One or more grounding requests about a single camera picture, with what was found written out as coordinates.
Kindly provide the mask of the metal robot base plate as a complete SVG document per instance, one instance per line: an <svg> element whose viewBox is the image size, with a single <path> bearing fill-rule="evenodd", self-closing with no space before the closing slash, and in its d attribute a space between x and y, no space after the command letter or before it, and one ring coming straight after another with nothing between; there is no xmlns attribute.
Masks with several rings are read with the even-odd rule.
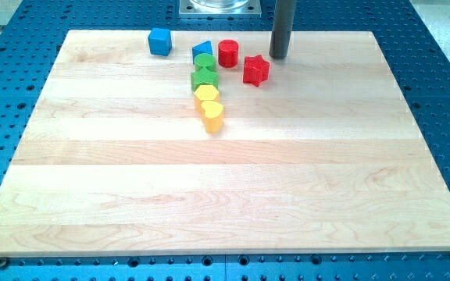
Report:
<svg viewBox="0 0 450 281"><path fill-rule="evenodd" d="M260 0L178 0L180 18L256 18L262 15Z"/></svg>

